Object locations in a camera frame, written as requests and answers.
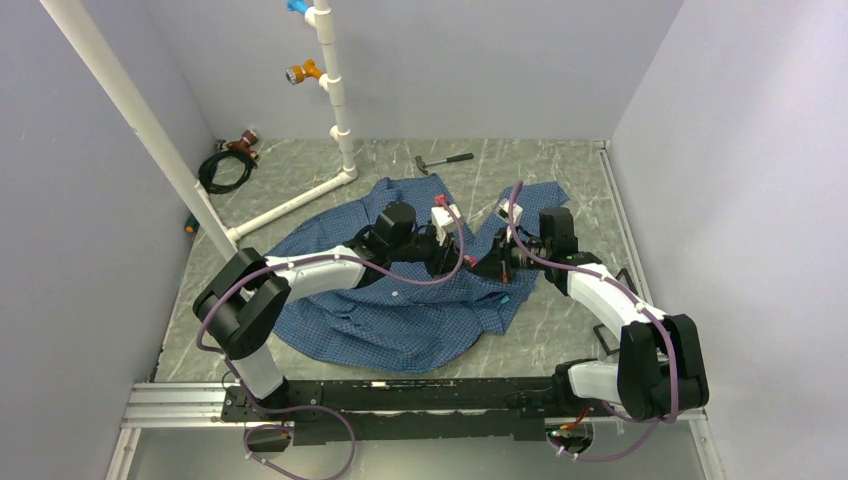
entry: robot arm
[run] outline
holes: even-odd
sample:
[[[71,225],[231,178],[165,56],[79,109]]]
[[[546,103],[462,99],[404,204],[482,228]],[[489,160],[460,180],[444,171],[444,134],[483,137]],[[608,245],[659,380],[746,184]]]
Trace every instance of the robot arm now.
[[[501,218],[506,219],[506,208],[505,204],[499,207]],[[562,294],[587,307],[619,340],[618,364],[583,359],[558,365],[553,376],[555,401],[561,406],[579,408],[587,405],[589,399],[603,400],[623,406],[640,421],[670,413],[668,352],[656,326],[643,313],[647,310],[661,319],[671,337],[677,363],[679,410],[705,405],[709,388],[695,323],[686,315],[668,315],[635,295],[631,298],[604,281],[612,274],[595,255],[579,251],[574,219],[567,208],[542,210],[539,230],[538,237],[520,230],[529,237],[525,244],[536,257],[591,270],[600,278],[536,263],[517,246],[506,227],[495,236],[489,253],[469,270],[503,283],[511,281],[517,270],[542,270]]]
[[[449,235],[457,225],[446,208],[451,208],[457,220],[460,218],[456,206],[434,207],[432,222],[413,231],[415,210],[405,203],[393,202],[374,225],[325,252],[264,258],[252,248],[240,250],[200,294],[192,310],[203,319],[241,279],[265,267],[292,264],[292,268],[267,273],[247,283],[245,295],[230,297],[207,330],[261,405],[286,406],[288,381],[267,344],[283,306],[321,292],[362,288],[382,278],[382,273],[367,269],[354,259],[367,260],[386,270],[393,262],[423,262],[433,276],[447,273],[456,265],[458,252]],[[295,266],[297,260],[316,256],[325,259]]]

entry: hammer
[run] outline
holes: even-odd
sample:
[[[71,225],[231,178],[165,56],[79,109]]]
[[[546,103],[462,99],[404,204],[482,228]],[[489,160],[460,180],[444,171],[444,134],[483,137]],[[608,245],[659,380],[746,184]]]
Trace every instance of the hammer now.
[[[415,166],[418,167],[418,170],[424,175],[429,175],[430,173],[427,171],[427,167],[432,167],[433,165],[441,165],[443,163],[461,162],[463,160],[471,160],[472,158],[474,158],[473,153],[462,153],[460,155],[454,155],[453,157],[448,157],[443,160],[436,160],[435,162],[424,163],[424,160],[421,159],[421,155],[416,155]]]

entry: green object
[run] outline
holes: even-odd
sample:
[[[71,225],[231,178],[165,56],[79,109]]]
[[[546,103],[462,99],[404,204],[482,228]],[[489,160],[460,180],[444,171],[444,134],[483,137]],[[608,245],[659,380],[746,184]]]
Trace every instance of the green object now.
[[[197,222],[197,219],[194,218],[194,215],[189,214],[186,219],[186,223],[183,226],[185,228],[186,233],[195,233],[197,232],[198,227],[200,227],[200,223]]]

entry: orange valve handle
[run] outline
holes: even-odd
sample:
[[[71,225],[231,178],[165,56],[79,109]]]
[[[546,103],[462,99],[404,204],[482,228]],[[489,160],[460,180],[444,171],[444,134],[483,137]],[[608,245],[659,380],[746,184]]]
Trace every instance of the orange valve handle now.
[[[292,85],[303,82],[306,80],[306,77],[312,77],[318,80],[321,78],[321,75],[324,75],[324,72],[318,70],[318,67],[315,66],[315,60],[311,58],[303,66],[295,65],[286,69],[286,80]]]

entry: white pvc pipe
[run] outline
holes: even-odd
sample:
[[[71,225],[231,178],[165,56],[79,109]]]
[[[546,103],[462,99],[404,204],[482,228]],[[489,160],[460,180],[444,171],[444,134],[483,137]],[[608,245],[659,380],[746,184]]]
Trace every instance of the white pvc pipe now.
[[[310,19],[314,19],[315,31],[318,33],[318,41],[321,42],[321,52],[324,54],[324,69],[330,82],[337,83],[339,96],[342,100],[333,102],[333,113],[336,117],[336,128],[340,134],[346,137],[344,142],[339,141],[339,151],[342,154],[343,168],[347,172],[355,172],[356,164],[353,163],[353,145],[350,135],[350,125],[347,122],[347,107],[344,101],[344,87],[339,73],[339,62],[336,57],[335,28],[333,27],[333,16],[327,0],[315,0],[310,9]]]
[[[41,4],[118,107],[212,243],[225,258],[230,258],[236,253],[236,245],[227,236],[226,227],[195,189],[197,179],[80,0],[41,0]]]
[[[272,208],[271,210],[268,210],[267,212],[263,213],[262,215],[259,215],[258,217],[254,218],[253,220],[245,222],[245,223],[239,225],[238,227],[231,228],[230,231],[229,231],[229,234],[234,240],[238,241],[239,239],[241,239],[242,237],[244,237],[248,233],[250,233],[250,232],[252,232],[252,231],[254,231],[254,230],[256,230],[260,227],[263,227],[270,222],[273,222],[274,220],[276,220],[276,219],[282,217],[283,215],[291,212],[292,210],[300,207],[301,205],[309,203],[312,200],[315,200],[316,198],[320,197],[321,195],[324,195],[325,193],[328,193],[332,190],[335,190],[336,188],[341,187],[342,185],[347,185],[348,183],[352,182],[353,179],[355,179],[355,178],[356,178],[356,169],[355,168],[354,168],[353,171],[343,170],[341,173],[339,173],[338,175],[336,175],[332,179],[322,183],[321,185],[318,185],[317,187],[313,188],[312,190],[309,190],[308,192],[302,193],[302,194],[298,195],[297,197],[294,197],[293,199],[289,200],[288,202],[286,202],[286,203],[284,203],[284,204],[282,204],[282,205],[280,205],[276,208]]]

